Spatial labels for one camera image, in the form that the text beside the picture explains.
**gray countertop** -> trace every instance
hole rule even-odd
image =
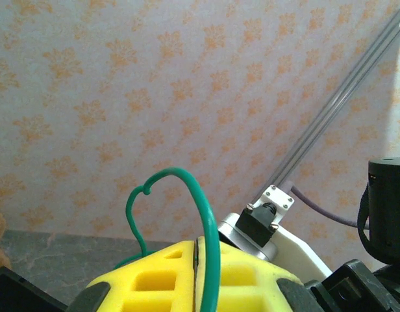
[[[169,246],[147,242],[148,250]],[[124,258],[138,254],[136,240],[7,231],[0,243],[12,270],[64,304]]]

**yellow foam block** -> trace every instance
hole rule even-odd
[[[205,240],[199,237],[199,264],[195,281],[198,312],[205,282]],[[277,285],[279,278],[299,279],[276,265],[220,243],[221,275],[218,312],[292,312]]]
[[[111,288],[97,311],[193,311],[193,252],[193,241],[179,242],[99,276],[89,286],[105,281]]]

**metal rod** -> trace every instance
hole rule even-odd
[[[294,144],[293,148],[287,153],[284,160],[277,167],[269,180],[260,189],[253,199],[256,202],[262,193],[270,185],[281,186],[297,167],[299,162],[308,153],[316,140],[323,134],[327,126],[332,122],[337,113],[348,102],[350,96],[364,80],[370,70],[376,65],[389,46],[394,42],[400,33],[400,10],[395,14],[391,21],[384,28],[376,41],[368,51],[358,61],[353,71],[337,89],[327,104],[321,109],[314,121],[308,126],[303,135]]]

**orange floral pattern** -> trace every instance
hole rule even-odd
[[[400,0],[292,0],[288,7],[274,0],[5,1],[0,210],[12,228],[129,237],[129,192],[154,172],[181,166],[199,179],[220,221],[266,182],[399,6]],[[400,58],[400,46],[394,53]],[[318,192],[320,205],[342,207],[337,213],[354,216],[368,157],[400,154],[400,62],[384,57],[367,80],[369,92],[354,96],[332,123],[336,130],[321,138],[323,148],[302,163],[312,165],[292,177],[311,196]],[[382,142],[383,133],[389,141]],[[353,182],[344,187],[344,179]],[[323,233],[310,238],[301,225],[330,229],[329,221],[296,205],[290,213],[297,221],[286,220],[292,229],[330,263],[347,260],[351,235],[328,235],[331,246],[317,249]],[[147,239],[201,233],[178,179],[138,197],[134,213]]]

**wall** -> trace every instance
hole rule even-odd
[[[0,211],[130,237],[129,192],[171,165],[239,211],[399,2],[0,1]],[[147,239],[201,233],[173,178],[134,214]]]
[[[368,181],[368,161],[400,156],[399,40],[290,177],[319,205],[353,220]],[[327,220],[300,202],[283,225],[308,241],[332,268],[354,258],[373,269],[382,265],[364,251],[356,229]]]

